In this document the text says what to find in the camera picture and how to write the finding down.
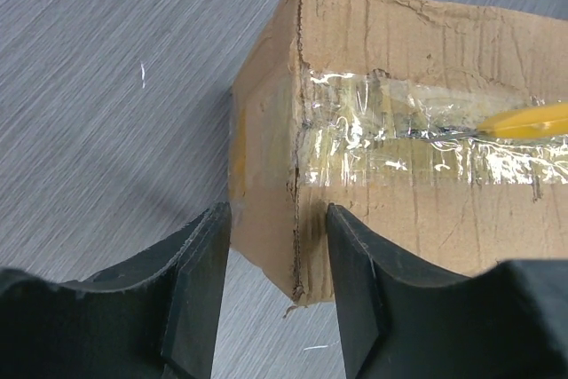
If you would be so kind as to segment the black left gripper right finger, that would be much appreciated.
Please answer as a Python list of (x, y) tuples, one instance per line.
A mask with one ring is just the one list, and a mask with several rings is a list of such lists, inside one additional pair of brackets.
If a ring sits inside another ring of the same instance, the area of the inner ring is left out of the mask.
[(350, 378), (564, 378), (567, 263), (508, 260), (469, 278), (327, 209)]

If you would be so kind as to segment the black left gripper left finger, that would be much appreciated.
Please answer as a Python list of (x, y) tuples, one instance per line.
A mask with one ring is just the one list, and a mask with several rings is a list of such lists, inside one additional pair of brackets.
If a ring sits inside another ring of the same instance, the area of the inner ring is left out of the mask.
[(82, 281), (3, 268), (2, 377), (210, 377), (231, 223), (215, 204)]

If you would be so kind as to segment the yellow utility knife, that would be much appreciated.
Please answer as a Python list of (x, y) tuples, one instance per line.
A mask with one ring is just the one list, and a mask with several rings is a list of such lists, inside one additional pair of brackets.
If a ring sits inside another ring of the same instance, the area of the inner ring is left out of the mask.
[(566, 102), (523, 107), (498, 113), (477, 125), (491, 138), (549, 138), (567, 133)]

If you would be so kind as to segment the brown cardboard express box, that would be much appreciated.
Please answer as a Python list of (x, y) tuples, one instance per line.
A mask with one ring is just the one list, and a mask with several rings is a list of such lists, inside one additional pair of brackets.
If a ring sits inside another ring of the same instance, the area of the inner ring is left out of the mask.
[(567, 99), (567, 24), (433, 0), (280, 0), (233, 82), (231, 243), (294, 303), (334, 297), (343, 205), (474, 275), (567, 254), (567, 139), (438, 141)]

